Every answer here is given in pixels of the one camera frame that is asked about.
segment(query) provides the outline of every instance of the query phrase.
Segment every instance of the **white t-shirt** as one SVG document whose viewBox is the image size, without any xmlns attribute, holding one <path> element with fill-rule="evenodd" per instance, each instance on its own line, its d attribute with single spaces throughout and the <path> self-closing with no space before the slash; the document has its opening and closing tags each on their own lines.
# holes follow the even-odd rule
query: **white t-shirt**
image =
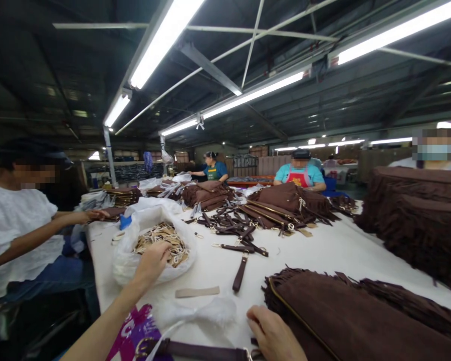
<svg viewBox="0 0 451 361">
<path fill-rule="evenodd" d="M 407 168 L 416 168 L 416 161 L 411 158 L 397 160 L 391 163 L 389 166 L 403 166 Z M 444 164 L 442 170 L 451 170 L 451 161 Z"/>
<path fill-rule="evenodd" d="M 0 255 L 13 239 L 50 222 L 57 206 L 41 191 L 9 191 L 0 187 Z M 63 236 L 53 236 L 36 249 L 0 266 L 0 297 L 7 294 L 9 282 L 35 279 L 62 253 Z"/>
</svg>

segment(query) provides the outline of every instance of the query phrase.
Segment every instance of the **ceiling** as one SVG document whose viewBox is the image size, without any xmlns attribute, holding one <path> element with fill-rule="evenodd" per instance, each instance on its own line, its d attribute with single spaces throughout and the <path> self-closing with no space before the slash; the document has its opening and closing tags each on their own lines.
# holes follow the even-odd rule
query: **ceiling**
<svg viewBox="0 0 451 361">
<path fill-rule="evenodd" d="M 417 2 L 337 0 L 281 30 L 342 38 Z M 309 0 L 265 0 L 259 29 L 271 28 L 308 5 Z M 145 29 L 57 30 L 52 23 L 148 23 L 158 6 L 159 0 L 1 0 L 0 141 L 34 135 L 69 148 L 102 146 L 104 116 Z M 206 0 L 191 25 L 251 29 L 258 6 L 259 0 Z M 179 44 L 192 42 L 213 59 L 250 37 L 186 30 Z M 326 44 L 330 43 L 280 36 L 257 40 L 244 89 Z M 390 47 L 451 62 L 451 20 Z M 248 52 L 245 46 L 215 65 L 240 85 Z M 131 104 L 114 131 L 197 68 L 178 47 L 172 49 L 145 87 L 133 91 Z M 223 141 L 237 146 L 283 144 L 318 132 L 332 135 L 354 129 L 360 133 L 432 118 L 451 120 L 451 84 L 441 85 L 448 82 L 451 63 L 383 52 L 331 69 L 319 61 L 311 78 L 253 101 L 252 111 L 235 108 L 207 120 L 205 131 L 192 127 L 170 135 L 167 142 L 177 148 Z M 121 149 L 157 146 L 159 130 L 232 96 L 202 71 L 119 135 L 111 135 L 112 145 Z M 264 126 L 264 119 L 269 126 Z"/>
</svg>

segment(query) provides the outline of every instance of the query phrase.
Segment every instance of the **woman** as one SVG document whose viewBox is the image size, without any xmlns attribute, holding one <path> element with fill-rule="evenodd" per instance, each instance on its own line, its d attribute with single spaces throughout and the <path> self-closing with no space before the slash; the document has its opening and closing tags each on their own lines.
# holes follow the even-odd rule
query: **woman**
<svg viewBox="0 0 451 361">
<path fill-rule="evenodd" d="M 451 170 L 451 129 L 427 129 L 415 138 L 414 156 L 394 161 L 389 166 L 417 169 Z"/>
<path fill-rule="evenodd" d="M 227 184 L 229 175 L 227 174 L 227 167 L 224 163 L 216 160 L 217 153 L 207 152 L 204 154 L 205 164 L 207 168 L 200 172 L 189 172 L 190 175 L 207 176 L 207 180 L 219 181 Z"/>
<path fill-rule="evenodd" d="M 46 141 L 22 138 L 0 148 L 0 302 L 84 289 L 96 319 L 100 310 L 93 266 L 65 257 L 63 253 L 72 248 L 58 233 L 107 213 L 57 212 L 36 189 L 53 182 L 59 168 L 70 166 L 63 151 Z"/>
<path fill-rule="evenodd" d="M 102 316 L 70 347 L 61 361 L 105 361 L 130 310 L 153 286 L 167 263 L 171 245 L 157 242 L 142 255 L 130 283 Z M 247 311 L 249 327 L 267 361 L 307 361 L 291 329 L 276 313 L 264 306 Z"/>
<path fill-rule="evenodd" d="M 279 168 L 274 179 L 274 185 L 294 182 L 297 186 L 313 192 L 326 190 L 326 184 L 321 171 L 310 164 L 311 152 L 308 149 L 297 149 L 292 152 L 292 164 Z"/>
</svg>

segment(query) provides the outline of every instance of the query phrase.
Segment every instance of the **face mask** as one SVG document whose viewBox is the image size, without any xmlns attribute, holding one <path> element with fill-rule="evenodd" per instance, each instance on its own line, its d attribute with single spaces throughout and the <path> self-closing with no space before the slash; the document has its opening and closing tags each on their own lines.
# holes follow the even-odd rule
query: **face mask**
<svg viewBox="0 0 451 361">
<path fill-rule="evenodd" d="M 417 153 L 420 160 L 449 160 L 449 155 L 451 154 L 451 145 L 418 145 Z"/>
</svg>

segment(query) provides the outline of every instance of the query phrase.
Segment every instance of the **jeans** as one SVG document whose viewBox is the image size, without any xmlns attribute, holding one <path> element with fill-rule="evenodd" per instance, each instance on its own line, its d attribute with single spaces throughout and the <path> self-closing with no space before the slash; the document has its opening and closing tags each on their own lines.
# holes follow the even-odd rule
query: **jeans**
<svg viewBox="0 0 451 361">
<path fill-rule="evenodd" d="M 54 263 L 49 264 L 34 280 L 10 282 L 7 294 L 0 298 L 1 302 L 30 300 L 38 295 L 60 293 L 83 289 L 87 306 L 95 321 L 100 316 L 99 300 L 95 288 L 94 266 L 92 261 L 83 261 L 75 257 L 70 245 L 70 237 L 65 236 L 65 245 Z"/>
</svg>

